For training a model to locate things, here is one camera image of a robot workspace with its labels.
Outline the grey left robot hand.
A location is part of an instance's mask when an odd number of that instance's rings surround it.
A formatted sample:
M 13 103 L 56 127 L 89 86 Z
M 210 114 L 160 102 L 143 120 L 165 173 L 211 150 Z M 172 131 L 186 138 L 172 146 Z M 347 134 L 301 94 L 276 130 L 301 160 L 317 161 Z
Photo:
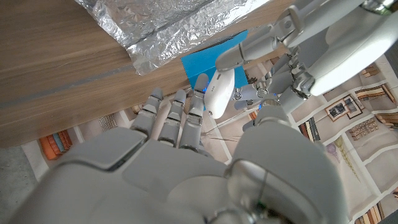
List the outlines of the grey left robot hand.
M 274 68 L 267 88 L 277 88 L 286 112 L 349 80 L 397 41 L 397 1 L 295 1 L 272 24 L 222 53 L 216 69 L 226 71 L 273 52 L 283 72 Z

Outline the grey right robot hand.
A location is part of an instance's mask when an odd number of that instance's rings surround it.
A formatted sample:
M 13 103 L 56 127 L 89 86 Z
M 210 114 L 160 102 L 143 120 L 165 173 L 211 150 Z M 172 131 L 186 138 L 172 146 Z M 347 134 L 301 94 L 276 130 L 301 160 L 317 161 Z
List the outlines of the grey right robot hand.
M 130 128 L 70 149 L 42 177 L 11 223 L 344 223 L 341 179 L 325 154 L 291 127 L 299 94 L 267 95 L 229 164 L 201 148 L 208 77 L 200 75 L 184 123 L 175 95 L 160 136 L 150 134 L 156 88 Z

